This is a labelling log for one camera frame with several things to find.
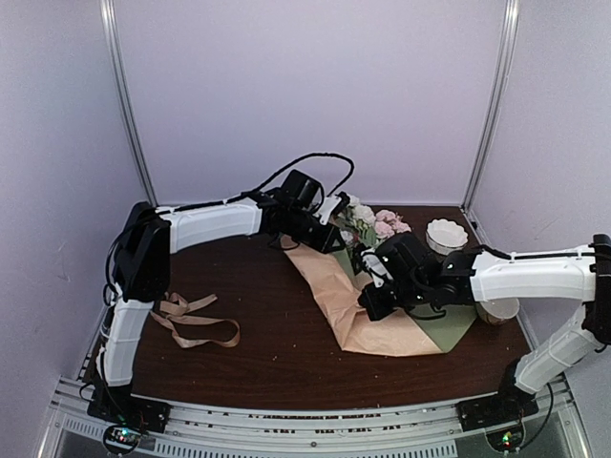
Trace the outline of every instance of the round container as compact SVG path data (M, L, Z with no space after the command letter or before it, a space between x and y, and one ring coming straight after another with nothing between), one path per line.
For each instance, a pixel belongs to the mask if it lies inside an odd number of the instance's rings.
M519 312L518 299L499 299L496 301L478 302L475 306L477 315L487 324L499 326L506 323Z
M467 231L454 221L434 219L427 226L427 243L435 253L443 256L464 248L468 239Z

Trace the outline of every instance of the white wall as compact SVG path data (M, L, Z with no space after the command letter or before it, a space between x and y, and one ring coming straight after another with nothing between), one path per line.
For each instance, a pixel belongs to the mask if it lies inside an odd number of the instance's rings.
M21 458L82 362L108 245L143 193L98 2L0 6L0 455Z
M158 198L226 198L309 151L369 202L458 203L503 0L130 0L116 15ZM327 183L345 165L304 170Z
M474 212L506 250L611 234L611 3L522 2L516 54ZM526 302L541 341L576 304ZM609 456L611 351L569 371L596 457Z

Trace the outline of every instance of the beige ribbon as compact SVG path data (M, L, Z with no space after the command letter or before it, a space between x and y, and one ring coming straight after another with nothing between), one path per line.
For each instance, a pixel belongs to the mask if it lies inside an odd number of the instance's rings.
M163 327L172 331L172 337L181 348L193 348L194 346L204 345L211 342L225 348L231 348L240 343L240 325L235 320L217 319L205 317L185 317L184 315L207 307L217 299L215 294L200 299L199 301L188 302L183 296L172 293L167 301L161 301L160 311L164 316L151 312L153 319ZM189 324L193 326L207 326L209 324L229 322L236 326L236 334L228 341L217 341L214 339L185 339L180 336L173 323Z

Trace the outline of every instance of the vertical metal post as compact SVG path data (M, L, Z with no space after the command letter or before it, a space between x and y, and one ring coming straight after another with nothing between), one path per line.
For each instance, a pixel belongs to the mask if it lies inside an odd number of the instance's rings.
M140 144L140 137L137 133L134 110L132 108L132 102L127 89L127 79L125 78L121 48L119 46L118 30L116 27L115 2L114 0L100 0L100 7L102 9L102 24L104 25L106 42L111 55L113 70L115 71L115 83L118 91L125 131L127 132L130 147L132 149L132 155L134 156L137 172L146 193L146 197L152 205L158 206L155 190L153 189L153 182L151 180L148 168L146 167L144 154L142 153L142 145Z
M500 104L503 93L505 92L509 71L514 57L516 47L517 20L519 12L519 0L507 0L505 8L505 21L498 49L498 60L496 62L496 74L493 91L490 96L490 105L486 115L484 130L479 140L479 148L475 158L474 169L469 180L467 193L463 199L462 208L468 215L473 206L475 193L481 181L481 177L490 153L493 137L495 135L496 122L500 113Z

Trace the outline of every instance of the wooden table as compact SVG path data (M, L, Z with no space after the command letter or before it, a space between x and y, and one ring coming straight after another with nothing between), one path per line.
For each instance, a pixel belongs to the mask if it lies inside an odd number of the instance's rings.
M457 208L396 208L424 240L427 223ZM475 237L470 231L471 243ZM495 391L507 363L528 352L518 323L477 320L447 355L385 358L342 352L307 283L269 237L219 240L172 258L171 291L193 301L215 293L205 316L242 327L235 348L180 349L151 319L135 362L135 394L186 403L265 409L401 406ZM227 337L230 325L185 337Z

